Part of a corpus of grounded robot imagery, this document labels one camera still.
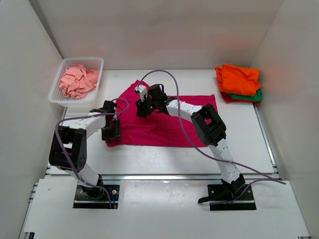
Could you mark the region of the magenta t shirt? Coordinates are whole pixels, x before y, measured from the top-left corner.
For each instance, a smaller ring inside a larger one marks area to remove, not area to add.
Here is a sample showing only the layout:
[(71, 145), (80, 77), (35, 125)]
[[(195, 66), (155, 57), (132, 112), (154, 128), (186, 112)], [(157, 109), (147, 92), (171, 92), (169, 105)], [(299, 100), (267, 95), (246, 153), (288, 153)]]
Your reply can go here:
[(131, 84), (117, 100), (118, 111), (129, 108), (119, 117), (121, 123), (121, 139), (106, 142), (108, 147), (118, 145), (134, 146), (162, 146), (162, 147), (192, 147), (186, 139), (178, 117), (171, 117), (163, 113), (153, 113), (146, 118), (137, 116), (136, 101), (138, 94), (134, 92), (139, 80)]

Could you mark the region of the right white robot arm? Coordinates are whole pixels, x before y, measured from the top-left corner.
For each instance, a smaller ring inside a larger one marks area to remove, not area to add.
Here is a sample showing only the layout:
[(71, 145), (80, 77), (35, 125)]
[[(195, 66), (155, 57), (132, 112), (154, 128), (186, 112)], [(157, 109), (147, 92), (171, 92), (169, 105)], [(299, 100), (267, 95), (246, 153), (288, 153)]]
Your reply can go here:
[(245, 180), (236, 165), (226, 140), (226, 125), (211, 104), (192, 105), (178, 97), (168, 97), (162, 84), (147, 88), (138, 85), (134, 89), (140, 99), (136, 101), (137, 116), (147, 117), (153, 112), (179, 117), (193, 124), (199, 140), (211, 150), (221, 172), (223, 193), (228, 199), (236, 199), (245, 186)]

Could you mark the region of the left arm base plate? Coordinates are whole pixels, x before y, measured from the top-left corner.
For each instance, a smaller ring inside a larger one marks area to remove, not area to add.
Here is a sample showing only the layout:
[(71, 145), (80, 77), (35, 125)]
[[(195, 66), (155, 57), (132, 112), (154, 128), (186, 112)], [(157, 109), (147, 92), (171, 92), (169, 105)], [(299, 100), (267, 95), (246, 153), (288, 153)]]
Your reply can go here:
[(75, 209), (117, 209), (120, 185), (119, 184), (104, 184), (103, 187), (109, 193), (109, 196), (104, 190), (93, 188), (85, 188), (77, 184), (73, 208)]

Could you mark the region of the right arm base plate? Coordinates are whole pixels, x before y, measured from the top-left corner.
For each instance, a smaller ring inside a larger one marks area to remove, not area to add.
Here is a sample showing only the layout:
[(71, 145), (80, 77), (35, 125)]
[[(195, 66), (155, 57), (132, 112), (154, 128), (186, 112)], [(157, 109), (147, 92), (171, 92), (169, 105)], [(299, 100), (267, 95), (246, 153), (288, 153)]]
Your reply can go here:
[(252, 187), (245, 184), (235, 195), (222, 184), (208, 184), (208, 195), (198, 199), (199, 204), (209, 203), (210, 211), (257, 210)]

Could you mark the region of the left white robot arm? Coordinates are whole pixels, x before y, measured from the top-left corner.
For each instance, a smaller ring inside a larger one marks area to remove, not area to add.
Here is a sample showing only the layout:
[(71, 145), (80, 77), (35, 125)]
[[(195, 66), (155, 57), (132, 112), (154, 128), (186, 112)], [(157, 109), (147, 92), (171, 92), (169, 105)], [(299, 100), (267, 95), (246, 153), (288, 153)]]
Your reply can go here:
[(104, 194), (102, 176), (87, 163), (87, 139), (101, 130), (107, 143), (121, 139), (121, 124), (117, 104), (104, 101), (101, 108), (93, 109), (85, 119), (77, 119), (71, 126), (59, 125), (53, 136), (49, 163), (73, 176), (84, 193), (98, 199)]

